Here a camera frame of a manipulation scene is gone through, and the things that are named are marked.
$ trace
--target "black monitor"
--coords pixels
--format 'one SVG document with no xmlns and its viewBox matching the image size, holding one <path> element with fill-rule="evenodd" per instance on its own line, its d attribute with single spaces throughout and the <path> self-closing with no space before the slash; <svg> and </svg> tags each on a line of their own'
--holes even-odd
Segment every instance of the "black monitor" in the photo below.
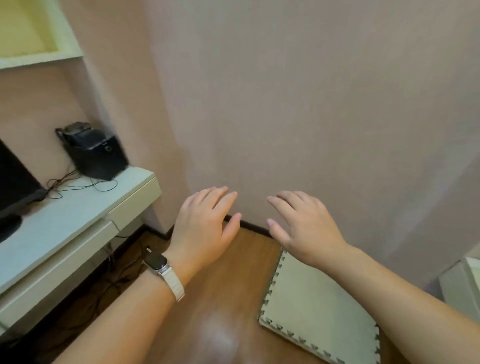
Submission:
<svg viewBox="0 0 480 364">
<path fill-rule="evenodd" d="M 22 223 L 24 207 L 45 198 L 47 191 L 0 140 L 0 242 Z"/>
</svg>

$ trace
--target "skin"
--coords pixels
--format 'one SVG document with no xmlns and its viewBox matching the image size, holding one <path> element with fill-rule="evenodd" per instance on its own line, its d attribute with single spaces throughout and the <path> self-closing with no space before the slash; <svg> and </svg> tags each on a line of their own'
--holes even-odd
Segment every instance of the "skin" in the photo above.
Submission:
<svg viewBox="0 0 480 364">
<path fill-rule="evenodd" d="M 237 198 L 235 192 L 224 196 L 226 191 L 202 190 L 180 209 L 164 256 L 184 286 L 224 253 L 240 228 L 241 215 L 235 214 L 222 229 Z M 300 191 L 267 200 L 289 226 L 288 233 L 268 219 L 271 235 L 298 260 L 335 279 L 412 364 L 479 362 L 480 325 L 348 245 L 320 200 Z M 169 287 L 146 271 L 55 363 L 141 363 L 174 302 Z"/>
</svg>

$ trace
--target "smartwatch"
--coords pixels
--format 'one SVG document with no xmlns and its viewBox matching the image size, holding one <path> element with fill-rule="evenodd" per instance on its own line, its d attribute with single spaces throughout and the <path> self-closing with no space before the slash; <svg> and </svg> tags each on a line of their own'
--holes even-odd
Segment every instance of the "smartwatch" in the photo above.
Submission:
<svg viewBox="0 0 480 364">
<path fill-rule="evenodd" d="M 185 290 L 167 258 L 162 254 L 152 252 L 150 248 L 147 248 L 144 257 L 144 264 L 147 266 L 148 270 L 153 274 L 160 276 L 160 278 L 170 287 L 177 302 L 183 298 Z"/>
</svg>

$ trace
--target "monitor stand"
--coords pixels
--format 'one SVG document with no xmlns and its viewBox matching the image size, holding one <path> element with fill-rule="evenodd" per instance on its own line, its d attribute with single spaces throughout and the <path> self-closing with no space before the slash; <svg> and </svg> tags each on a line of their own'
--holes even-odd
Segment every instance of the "monitor stand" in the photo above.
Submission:
<svg viewBox="0 0 480 364">
<path fill-rule="evenodd" d="M 0 243 L 7 240 L 22 224 L 22 217 L 19 215 L 9 215 L 0 218 Z"/>
</svg>

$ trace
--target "watch strap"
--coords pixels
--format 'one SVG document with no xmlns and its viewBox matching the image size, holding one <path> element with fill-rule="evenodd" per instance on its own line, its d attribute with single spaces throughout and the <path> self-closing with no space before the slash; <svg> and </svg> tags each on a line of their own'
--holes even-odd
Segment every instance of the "watch strap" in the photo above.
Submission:
<svg viewBox="0 0 480 364">
<path fill-rule="evenodd" d="M 170 287 L 177 302 L 185 296 L 183 285 L 172 267 L 169 266 L 164 272 L 157 274 L 161 275 L 165 283 Z"/>
</svg>

